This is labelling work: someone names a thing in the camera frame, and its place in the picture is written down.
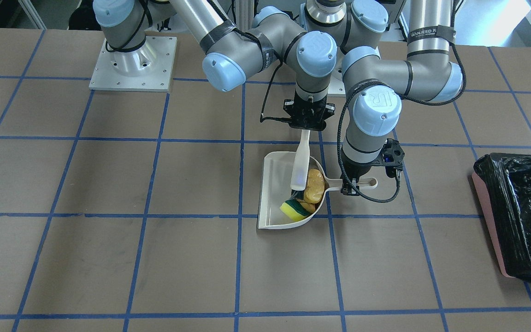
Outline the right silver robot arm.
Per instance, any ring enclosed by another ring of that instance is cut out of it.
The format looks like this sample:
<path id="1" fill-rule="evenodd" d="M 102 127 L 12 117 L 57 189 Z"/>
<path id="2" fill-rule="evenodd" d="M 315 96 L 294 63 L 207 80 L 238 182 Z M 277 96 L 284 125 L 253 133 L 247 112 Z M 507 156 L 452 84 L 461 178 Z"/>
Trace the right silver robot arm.
<path id="1" fill-rule="evenodd" d="M 296 75 L 295 94 L 285 100 L 286 118 L 274 121 L 298 130 L 323 131 L 335 113 L 327 103 L 336 42 L 326 32 L 308 32 L 273 6 L 257 13 L 253 27 L 240 30 L 214 0 L 94 0 L 97 24 L 105 34 L 98 63 L 113 78 L 108 89 L 165 90 L 171 68 L 161 61 L 158 42 L 146 30 L 179 16 L 205 54 L 202 70 L 213 87 L 229 92 L 275 61 Z"/>

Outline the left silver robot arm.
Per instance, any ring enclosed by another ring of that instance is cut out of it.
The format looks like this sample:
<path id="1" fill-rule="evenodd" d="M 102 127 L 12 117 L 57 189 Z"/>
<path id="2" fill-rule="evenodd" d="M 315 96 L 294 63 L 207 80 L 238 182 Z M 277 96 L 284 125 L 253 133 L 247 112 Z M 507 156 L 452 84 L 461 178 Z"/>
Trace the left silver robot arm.
<path id="1" fill-rule="evenodd" d="M 404 100 L 438 107 L 458 99 L 466 72 L 455 52 L 455 2 L 410 2 L 407 58 L 382 59 L 378 44 L 389 25 L 389 13 L 376 0 L 308 0 L 302 6 L 307 31 L 327 32 L 343 55 L 340 65 L 345 105 L 337 129 L 341 193 L 361 196 L 360 177 L 384 167 L 396 180 L 404 153 L 388 138 L 400 119 Z"/>

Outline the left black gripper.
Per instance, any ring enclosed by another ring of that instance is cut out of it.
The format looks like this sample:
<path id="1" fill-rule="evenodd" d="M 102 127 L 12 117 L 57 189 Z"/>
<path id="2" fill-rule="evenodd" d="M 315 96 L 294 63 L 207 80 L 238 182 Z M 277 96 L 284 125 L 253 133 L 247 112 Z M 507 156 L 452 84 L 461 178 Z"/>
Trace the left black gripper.
<path id="1" fill-rule="evenodd" d="M 345 154 L 341 155 L 341 164 L 343 166 L 341 193 L 345 196 L 357 196 L 357 191 L 354 190 L 352 185 L 361 190 L 360 185 L 357 185 L 357 183 L 360 177 L 371 170 L 372 166 L 369 163 L 354 162 Z"/>

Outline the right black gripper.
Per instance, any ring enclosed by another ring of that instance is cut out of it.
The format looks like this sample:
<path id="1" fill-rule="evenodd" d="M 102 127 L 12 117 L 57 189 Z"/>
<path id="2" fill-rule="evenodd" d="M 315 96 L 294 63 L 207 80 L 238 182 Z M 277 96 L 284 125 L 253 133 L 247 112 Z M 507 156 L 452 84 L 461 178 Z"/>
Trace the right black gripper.
<path id="1" fill-rule="evenodd" d="M 283 122 L 298 130 L 324 130 L 326 120 L 335 115 L 336 105 L 327 103 L 327 97 L 319 101 L 303 99 L 297 92 L 293 99 L 284 100 L 283 110 L 289 115 Z"/>

